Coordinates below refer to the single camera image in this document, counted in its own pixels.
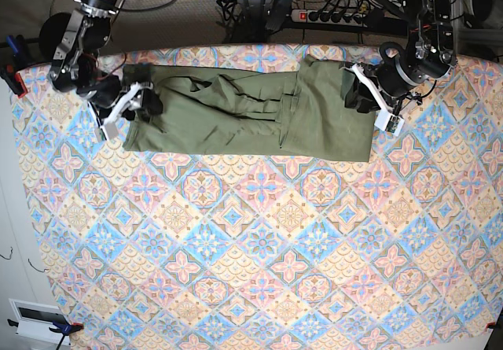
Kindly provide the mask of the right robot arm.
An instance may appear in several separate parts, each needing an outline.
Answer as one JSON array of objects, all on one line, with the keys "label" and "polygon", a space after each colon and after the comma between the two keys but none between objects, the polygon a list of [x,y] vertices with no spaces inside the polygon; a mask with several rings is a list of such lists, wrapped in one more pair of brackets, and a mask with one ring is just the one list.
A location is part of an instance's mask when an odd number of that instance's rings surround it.
[{"label": "right robot arm", "polygon": [[40,31],[39,45],[50,60],[48,79],[61,93],[76,92],[88,105],[97,125],[120,118],[152,117],[163,104],[147,71],[122,81],[98,63],[109,42],[112,23],[126,0],[75,0],[71,13],[50,16]]}]

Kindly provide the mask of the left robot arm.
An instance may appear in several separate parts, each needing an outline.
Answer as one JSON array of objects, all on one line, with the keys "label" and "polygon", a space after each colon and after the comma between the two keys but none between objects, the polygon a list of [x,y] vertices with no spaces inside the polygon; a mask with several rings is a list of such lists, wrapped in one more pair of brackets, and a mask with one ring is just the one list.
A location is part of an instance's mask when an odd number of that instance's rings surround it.
[{"label": "left robot arm", "polygon": [[376,85],[384,103],[397,115],[404,100],[423,101],[414,89],[427,79],[438,80],[457,63],[453,0],[374,0],[407,25],[406,46],[384,42],[379,65],[363,74]]}]

